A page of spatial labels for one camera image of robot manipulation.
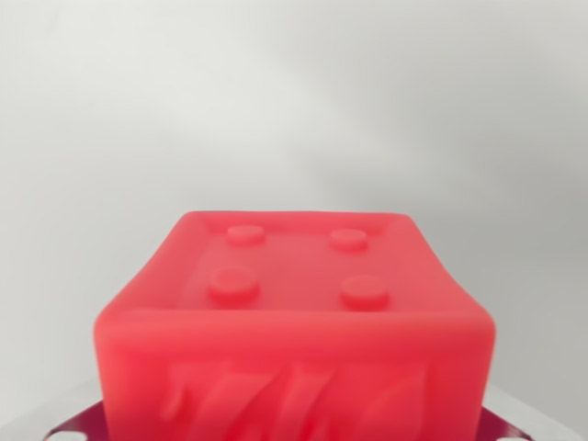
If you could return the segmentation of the gripper right finger with black rubber pad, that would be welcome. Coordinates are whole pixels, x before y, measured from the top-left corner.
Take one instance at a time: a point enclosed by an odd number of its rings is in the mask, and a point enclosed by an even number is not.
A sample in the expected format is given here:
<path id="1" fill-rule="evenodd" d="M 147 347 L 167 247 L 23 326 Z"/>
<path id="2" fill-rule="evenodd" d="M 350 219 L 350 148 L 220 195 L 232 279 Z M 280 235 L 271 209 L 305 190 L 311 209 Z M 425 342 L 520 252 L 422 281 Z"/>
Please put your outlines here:
<path id="1" fill-rule="evenodd" d="M 486 392 L 479 440 L 582 440 L 569 427 L 506 392 Z"/>

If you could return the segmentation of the gripper left finger with black rubber pad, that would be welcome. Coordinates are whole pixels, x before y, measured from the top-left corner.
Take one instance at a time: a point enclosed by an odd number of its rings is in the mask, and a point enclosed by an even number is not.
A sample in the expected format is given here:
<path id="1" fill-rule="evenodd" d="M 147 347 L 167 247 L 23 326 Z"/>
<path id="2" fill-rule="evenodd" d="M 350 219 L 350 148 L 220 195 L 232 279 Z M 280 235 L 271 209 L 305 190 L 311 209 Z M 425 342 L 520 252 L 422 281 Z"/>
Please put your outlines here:
<path id="1" fill-rule="evenodd" d="M 1 439 L 106 440 L 98 379 L 90 379 L 3 425 Z"/>

